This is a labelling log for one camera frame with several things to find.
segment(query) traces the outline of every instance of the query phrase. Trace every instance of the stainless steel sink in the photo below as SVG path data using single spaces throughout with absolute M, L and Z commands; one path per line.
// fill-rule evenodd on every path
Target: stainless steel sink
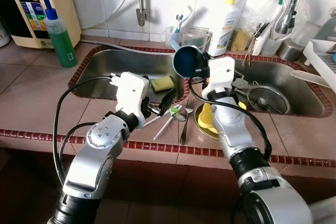
M 236 60 L 235 69 L 245 75 L 249 86 L 253 81 L 259 85 L 272 87 L 281 92 L 290 103 L 289 114 L 305 116 L 321 116 L 324 114 L 324 105 L 316 96 L 307 82 L 294 78 L 289 73 L 294 70 L 290 66 L 267 61 L 251 61 L 250 66 L 242 66 L 242 60 Z M 247 99 L 238 95 L 239 100 L 248 105 Z
M 132 72 L 147 76 L 149 80 L 171 76 L 177 90 L 175 100 L 184 94 L 184 81 L 173 69 L 173 55 L 149 55 L 137 52 L 108 49 L 94 54 L 79 78 L 79 82 L 110 73 Z M 97 81 L 78 87 L 76 92 L 82 97 L 116 99 L 117 88 L 107 81 Z M 167 91 L 156 93 L 150 86 L 147 96 L 152 103 L 160 103 Z

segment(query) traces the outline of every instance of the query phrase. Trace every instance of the green dish soap bottle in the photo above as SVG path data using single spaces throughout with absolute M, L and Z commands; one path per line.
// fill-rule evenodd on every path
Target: green dish soap bottle
M 54 8 L 46 9 L 45 12 L 47 17 L 43 22 L 62 67 L 71 68 L 77 65 L 75 51 L 63 19 L 57 16 Z

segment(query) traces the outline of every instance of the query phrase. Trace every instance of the fork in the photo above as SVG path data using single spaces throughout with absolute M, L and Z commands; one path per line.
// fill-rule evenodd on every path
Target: fork
M 182 134 L 181 134 L 181 137 L 180 137 L 180 144 L 181 145 L 184 145 L 185 144 L 185 140 L 187 138 L 187 124 L 188 124 L 188 118 L 189 118 L 189 115 L 191 113 L 193 113 L 194 111 L 194 98 L 189 98 L 188 99 L 188 102 L 187 102 L 187 105 L 185 107 L 185 112 L 187 113 L 187 118 L 185 120 L 185 124 L 184 124 L 184 127 L 183 127 L 183 131 L 182 131 Z

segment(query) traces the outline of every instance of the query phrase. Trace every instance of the dish rack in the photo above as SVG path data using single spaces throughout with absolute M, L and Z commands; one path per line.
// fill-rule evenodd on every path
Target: dish rack
M 332 54 L 326 53 L 334 44 L 334 41 L 312 39 L 306 45 L 303 54 L 336 93 L 336 64 L 331 59 Z

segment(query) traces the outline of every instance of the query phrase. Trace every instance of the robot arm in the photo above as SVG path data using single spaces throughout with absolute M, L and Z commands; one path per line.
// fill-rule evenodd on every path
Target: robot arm
M 117 90 L 117 112 L 93 125 L 83 148 L 73 159 L 52 224 L 93 223 L 97 208 L 112 172 L 113 161 L 120 155 L 124 142 L 136 127 L 142 128 L 151 112 L 162 115 L 170 106 L 176 91 L 171 90 L 159 106 L 146 97 L 149 81 L 133 73 L 120 77 L 112 74 L 110 84 Z
M 235 61 L 230 57 L 208 62 L 210 78 L 204 99 L 237 105 L 230 95 Z M 212 105 L 213 124 L 219 142 L 238 178 L 243 209 L 248 223 L 309 224 L 310 210 L 294 188 L 270 167 L 245 126 L 245 114 Z
M 230 57 L 208 62 L 210 77 L 203 99 L 238 106 L 232 95 L 235 62 Z M 162 115 L 175 93 L 169 92 L 159 106 L 145 97 L 148 80 L 125 72 L 112 75 L 118 86 L 117 113 L 110 113 L 88 131 L 86 142 L 76 155 L 66 177 L 52 224 L 93 223 L 108 184 L 113 160 L 136 128 L 151 112 Z M 301 196 L 270 167 L 245 126 L 245 114 L 223 105 L 212 105 L 213 124 L 219 142 L 238 178 L 248 223 L 310 224 L 312 216 Z

